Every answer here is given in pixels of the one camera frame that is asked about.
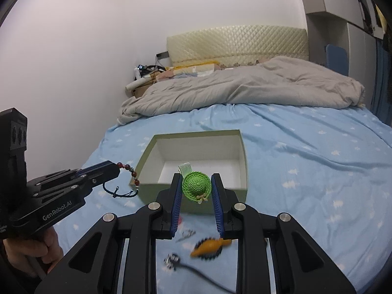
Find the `person's left hand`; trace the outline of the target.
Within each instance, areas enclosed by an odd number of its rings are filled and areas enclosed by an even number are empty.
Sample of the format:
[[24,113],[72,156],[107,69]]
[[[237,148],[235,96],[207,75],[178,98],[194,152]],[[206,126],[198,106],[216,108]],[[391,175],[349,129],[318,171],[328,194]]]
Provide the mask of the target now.
[[29,263],[28,257],[39,257],[43,263],[50,264],[48,269],[48,272],[50,272],[64,255],[59,245],[58,234],[53,227],[45,230],[40,240],[8,238],[3,240],[3,245],[9,263],[31,277],[36,277],[38,274]]

